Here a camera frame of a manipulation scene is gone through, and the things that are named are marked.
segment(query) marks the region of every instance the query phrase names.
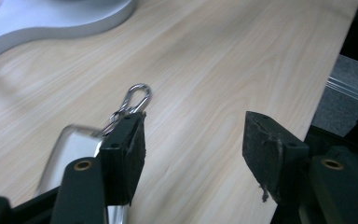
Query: transparent plastic object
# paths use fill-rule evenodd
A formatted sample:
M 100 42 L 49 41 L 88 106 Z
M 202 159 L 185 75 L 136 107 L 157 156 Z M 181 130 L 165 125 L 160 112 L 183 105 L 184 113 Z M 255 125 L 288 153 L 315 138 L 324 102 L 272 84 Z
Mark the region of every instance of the transparent plastic object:
M 102 141 L 99 129 L 79 125 L 69 125 L 64 128 L 48 159 L 35 196 L 58 187 L 62 181 L 63 171 L 69 162 L 83 157 L 95 157 Z M 127 205 L 109 206 L 109 223 L 127 223 L 127 213 Z

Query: gray floor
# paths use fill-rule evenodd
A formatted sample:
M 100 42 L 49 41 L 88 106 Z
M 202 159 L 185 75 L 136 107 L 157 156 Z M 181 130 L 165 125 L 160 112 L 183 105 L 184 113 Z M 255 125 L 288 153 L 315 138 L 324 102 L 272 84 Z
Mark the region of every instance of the gray floor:
M 339 55 L 331 77 L 358 89 L 358 62 Z M 326 87 L 312 125 L 344 136 L 358 119 L 358 99 Z

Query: light wood grain surface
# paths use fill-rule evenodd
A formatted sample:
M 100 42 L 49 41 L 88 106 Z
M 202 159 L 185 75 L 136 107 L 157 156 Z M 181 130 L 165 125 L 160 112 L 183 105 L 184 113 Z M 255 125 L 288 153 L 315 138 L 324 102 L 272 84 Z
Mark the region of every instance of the light wood grain surface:
M 148 0 L 103 34 L 0 55 L 0 195 L 32 198 L 71 123 L 103 127 L 151 86 L 130 223 L 269 223 L 241 155 L 245 111 L 303 139 L 358 0 Z

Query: wooden table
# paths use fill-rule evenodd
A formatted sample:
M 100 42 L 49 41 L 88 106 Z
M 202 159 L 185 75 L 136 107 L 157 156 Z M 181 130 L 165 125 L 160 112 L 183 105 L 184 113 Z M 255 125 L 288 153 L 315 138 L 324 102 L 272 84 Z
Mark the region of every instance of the wooden table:
M 269 223 L 241 155 L 245 111 L 303 139 L 358 0 L 141 0 L 103 34 L 0 55 L 0 195 L 32 198 L 71 123 L 103 127 L 151 86 L 130 223 Z

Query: silver clip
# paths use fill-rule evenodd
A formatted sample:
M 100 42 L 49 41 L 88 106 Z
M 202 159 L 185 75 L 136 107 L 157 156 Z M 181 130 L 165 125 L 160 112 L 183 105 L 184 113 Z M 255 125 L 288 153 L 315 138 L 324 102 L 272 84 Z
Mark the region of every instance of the silver clip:
M 130 107 L 131 98 L 136 91 L 144 91 L 145 97 L 138 105 Z M 110 117 L 110 123 L 103 128 L 103 135 L 110 134 L 115 129 L 116 125 L 127 115 L 144 111 L 149 104 L 151 97 L 152 91 L 146 84 L 140 83 L 131 86 L 124 97 L 120 109 L 112 114 Z

